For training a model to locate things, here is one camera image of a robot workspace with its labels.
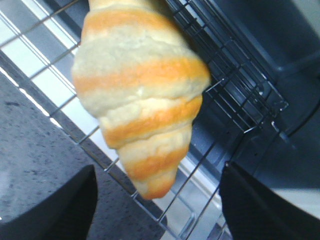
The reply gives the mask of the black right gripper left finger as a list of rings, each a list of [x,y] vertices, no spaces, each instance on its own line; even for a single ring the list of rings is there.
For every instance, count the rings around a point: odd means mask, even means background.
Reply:
[[[85,240],[98,202],[92,164],[20,216],[0,225],[2,240]]]

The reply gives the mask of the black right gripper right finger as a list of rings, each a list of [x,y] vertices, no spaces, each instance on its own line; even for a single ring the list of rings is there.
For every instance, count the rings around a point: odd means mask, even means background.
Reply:
[[[318,240],[320,221],[283,199],[233,161],[219,183],[222,213],[235,240]]]

